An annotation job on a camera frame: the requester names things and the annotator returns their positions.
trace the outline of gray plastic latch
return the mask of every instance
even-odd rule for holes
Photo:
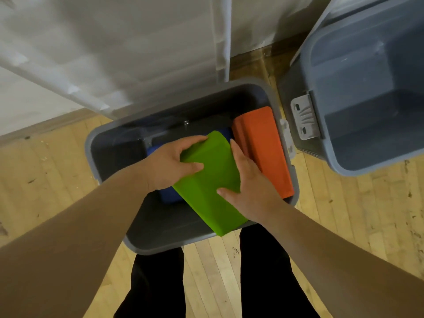
[[[289,123],[281,118],[280,119],[280,125],[283,129],[283,137],[284,141],[286,142],[287,151],[289,152],[290,159],[293,159],[296,156],[296,149],[294,147],[293,138],[290,133]]]
[[[291,101],[294,122],[302,140],[320,137],[315,111],[309,95],[297,97]]]

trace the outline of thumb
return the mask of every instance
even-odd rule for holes
[[[217,189],[216,192],[222,196],[228,203],[230,203],[232,206],[234,206],[236,208],[236,203],[237,203],[237,196],[238,194],[226,189],[224,187],[221,187],[220,189]]]
[[[203,163],[181,163],[181,177],[193,175],[203,169]]]

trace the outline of orange object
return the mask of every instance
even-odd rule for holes
[[[294,195],[293,184],[271,107],[240,115],[232,126],[234,139],[271,181],[281,198]]]

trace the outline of human hand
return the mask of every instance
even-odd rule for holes
[[[235,140],[231,140],[234,160],[240,172],[240,193],[220,188],[217,193],[247,219],[263,224],[285,204],[272,183],[255,162],[246,157]]]
[[[191,136],[162,145],[142,160],[143,173],[147,177],[148,192],[166,189],[184,176],[203,169],[203,163],[182,163],[180,154],[191,145],[204,141],[207,136]]]

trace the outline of person's left hand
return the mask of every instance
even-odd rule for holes
[[[147,176],[148,192],[166,189],[184,176],[192,175],[203,169],[203,163],[182,163],[180,154],[191,145],[204,141],[207,136],[191,136],[162,145],[144,160],[134,166],[143,167]]]

